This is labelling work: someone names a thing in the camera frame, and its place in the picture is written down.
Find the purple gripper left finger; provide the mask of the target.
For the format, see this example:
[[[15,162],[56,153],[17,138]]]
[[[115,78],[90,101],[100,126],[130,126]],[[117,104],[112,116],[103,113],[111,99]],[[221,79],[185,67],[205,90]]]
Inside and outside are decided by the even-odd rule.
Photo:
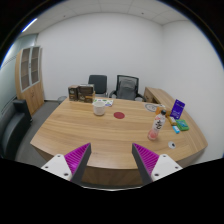
[[[82,181],[82,176],[84,174],[90,155],[90,143],[82,145],[65,155],[65,160],[72,173],[71,182],[80,183]]]

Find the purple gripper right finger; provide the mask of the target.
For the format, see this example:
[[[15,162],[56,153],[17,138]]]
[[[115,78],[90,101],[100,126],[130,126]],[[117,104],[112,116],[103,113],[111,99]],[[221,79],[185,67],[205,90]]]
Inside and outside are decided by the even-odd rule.
[[[132,154],[143,184],[152,183],[151,174],[159,159],[159,155],[137,143],[132,144]]]

